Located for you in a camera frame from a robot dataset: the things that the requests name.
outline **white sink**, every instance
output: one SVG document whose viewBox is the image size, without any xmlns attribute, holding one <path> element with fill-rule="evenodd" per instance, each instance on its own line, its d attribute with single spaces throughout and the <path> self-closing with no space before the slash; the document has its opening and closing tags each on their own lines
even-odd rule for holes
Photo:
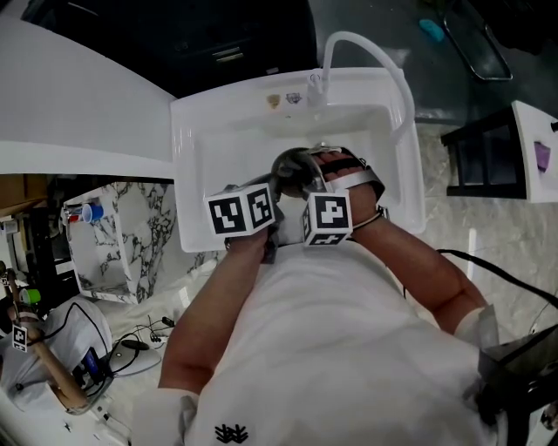
<svg viewBox="0 0 558 446">
<path fill-rule="evenodd" d="M 269 172 L 292 147 L 325 142 L 366 159 L 385 183 L 380 205 L 411 233 L 425 228 L 419 142 L 413 126 L 397 145 L 390 138 L 403 116 L 403 101 L 383 68 L 333 69 L 327 105 L 308 104 L 313 71 L 285 73 L 226 85 L 174 101 L 175 188 L 182 249 L 222 249 L 214 238 L 203 197 L 226 185 L 243 184 Z M 300 96 L 295 103 L 292 93 Z M 274 109 L 270 101 L 280 98 Z M 289 242 L 302 239 L 303 202 L 282 199 Z"/>
</svg>

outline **blue cup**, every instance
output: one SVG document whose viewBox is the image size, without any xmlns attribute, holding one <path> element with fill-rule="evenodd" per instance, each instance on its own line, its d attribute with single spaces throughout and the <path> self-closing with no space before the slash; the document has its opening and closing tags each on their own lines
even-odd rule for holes
<svg viewBox="0 0 558 446">
<path fill-rule="evenodd" d="M 92 221 L 101 220 L 103 218 L 103 207 L 93 204 L 84 204 L 81 211 L 81 218 L 84 219 L 85 223 L 91 223 Z"/>
</svg>

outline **white t-shirt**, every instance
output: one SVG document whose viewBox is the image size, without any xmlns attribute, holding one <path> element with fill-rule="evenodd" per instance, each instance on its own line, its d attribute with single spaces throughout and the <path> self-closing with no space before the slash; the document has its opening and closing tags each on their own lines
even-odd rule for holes
<svg viewBox="0 0 558 446">
<path fill-rule="evenodd" d="M 94 304 L 82 297 L 69 299 L 55 308 L 46 318 L 44 332 L 52 333 L 63 325 L 73 302 L 78 303 L 95 322 L 110 352 L 111 330 L 106 318 Z M 99 358 L 106 355 L 99 333 L 77 307 L 71 309 L 65 327 L 44 343 L 70 373 L 81 363 L 89 348 L 95 348 Z M 33 353 L 33 348 L 28 348 L 27 353 L 14 349 L 11 346 L 10 335 L 0 341 L 0 355 L 3 357 L 0 387 L 20 410 L 24 412 L 65 410 L 51 390 L 49 382 L 53 381 L 48 369 Z M 17 386 L 18 384 L 23 386 L 21 390 L 17 389 L 17 387 L 21 388 Z"/>
<path fill-rule="evenodd" d="M 136 400 L 133 444 L 494 444 L 463 399 L 478 353 L 420 320 L 356 243 L 284 247 L 201 394 Z"/>
</svg>

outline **white faucet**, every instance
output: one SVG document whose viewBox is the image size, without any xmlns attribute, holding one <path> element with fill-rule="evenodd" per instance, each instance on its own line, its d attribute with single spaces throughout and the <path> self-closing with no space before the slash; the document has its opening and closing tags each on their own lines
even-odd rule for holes
<svg viewBox="0 0 558 446">
<path fill-rule="evenodd" d="M 325 44 L 323 69 L 316 70 L 308 78 L 308 104 L 313 107 L 322 107 L 328 104 L 331 59 L 333 58 L 335 44 L 339 40 L 352 42 L 367 50 L 391 74 L 396 86 L 399 88 L 405 106 L 405 118 L 403 123 L 391 133 L 391 141 L 394 145 L 397 145 L 407 130 L 412 127 L 415 119 L 415 103 L 412 99 L 411 89 L 405 80 L 403 72 L 395 65 L 391 58 L 379 46 L 365 37 L 348 31 L 338 31 L 331 34 Z"/>
</svg>

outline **small label sticker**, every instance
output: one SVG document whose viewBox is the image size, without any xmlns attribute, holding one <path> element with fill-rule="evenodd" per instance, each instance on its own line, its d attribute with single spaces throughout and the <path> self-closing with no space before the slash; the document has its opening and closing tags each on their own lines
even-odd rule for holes
<svg viewBox="0 0 558 446">
<path fill-rule="evenodd" d="M 267 97 L 269 106 L 274 110 L 276 109 L 279 104 L 281 103 L 281 95 L 278 94 L 270 94 Z"/>
<path fill-rule="evenodd" d="M 286 98 L 289 104 L 298 104 L 303 100 L 303 96 L 300 93 L 287 93 Z"/>
<path fill-rule="evenodd" d="M 20 352 L 27 353 L 27 328 L 14 325 L 12 333 L 12 347 Z"/>
</svg>

